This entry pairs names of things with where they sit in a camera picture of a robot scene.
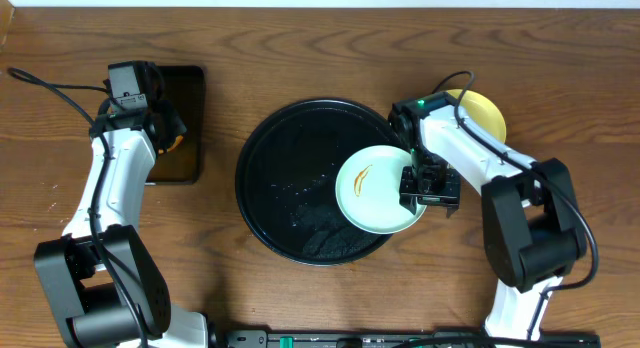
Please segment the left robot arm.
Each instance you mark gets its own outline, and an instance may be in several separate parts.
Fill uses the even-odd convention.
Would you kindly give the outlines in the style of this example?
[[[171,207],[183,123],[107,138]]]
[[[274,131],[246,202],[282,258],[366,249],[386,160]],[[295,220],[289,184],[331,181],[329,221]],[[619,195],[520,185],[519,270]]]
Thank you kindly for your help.
[[[139,235],[147,185],[198,178],[204,72],[131,61],[108,75],[81,201],[34,253],[40,284],[68,347],[208,347],[206,316],[172,303]]]

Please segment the orange green scrub sponge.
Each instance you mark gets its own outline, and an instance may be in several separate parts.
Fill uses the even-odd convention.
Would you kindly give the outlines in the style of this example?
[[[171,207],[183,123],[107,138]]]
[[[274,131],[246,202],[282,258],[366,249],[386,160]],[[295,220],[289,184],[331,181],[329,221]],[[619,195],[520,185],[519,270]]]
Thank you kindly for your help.
[[[164,149],[159,149],[159,150],[158,150],[158,154],[159,154],[159,155],[162,155],[162,154],[166,154],[166,153],[168,153],[168,152],[171,152],[171,151],[172,151],[172,150],[174,150],[176,147],[178,147],[178,146],[182,143],[182,141],[183,141],[183,140],[184,140],[184,136],[183,136],[183,135],[179,135],[179,136],[177,136],[177,137],[174,139],[173,143],[172,143],[170,146],[168,146],[168,147],[166,147],[166,148],[164,148]]]

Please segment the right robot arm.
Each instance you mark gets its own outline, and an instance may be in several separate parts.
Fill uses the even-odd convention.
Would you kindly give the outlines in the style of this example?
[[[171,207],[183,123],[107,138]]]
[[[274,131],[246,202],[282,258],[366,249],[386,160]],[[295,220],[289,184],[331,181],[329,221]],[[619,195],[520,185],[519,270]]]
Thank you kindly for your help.
[[[541,340],[548,301],[565,289],[563,278],[589,240],[567,167],[539,162],[489,132],[503,118],[482,95],[443,91],[401,101],[388,120],[412,158],[399,187],[405,210],[456,210],[462,180],[481,197],[485,254],[498,278],[485,332]]]

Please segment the yellow plate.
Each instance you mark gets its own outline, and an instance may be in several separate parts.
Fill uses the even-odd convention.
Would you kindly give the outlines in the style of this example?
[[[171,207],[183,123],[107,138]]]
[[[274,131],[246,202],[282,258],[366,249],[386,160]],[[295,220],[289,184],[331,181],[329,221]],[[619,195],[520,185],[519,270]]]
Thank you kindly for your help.
[[[506,141],[507,129],[504,117],[498,107],[488,98],[474,91],[467,91],[461,106],[470,118],[501,143]]]

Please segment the pale green plate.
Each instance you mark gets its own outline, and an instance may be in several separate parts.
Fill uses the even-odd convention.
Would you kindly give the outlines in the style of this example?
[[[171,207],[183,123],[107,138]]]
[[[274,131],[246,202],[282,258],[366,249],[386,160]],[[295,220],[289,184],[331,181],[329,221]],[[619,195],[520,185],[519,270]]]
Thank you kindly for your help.
[[[402,171],[412,163],[400,148],[377,145],[364,148],[341,166],[335,182],[337,204],[357,228],[387,235],[415,224],[426,211],[418,205],[412,213],[400,204]]]

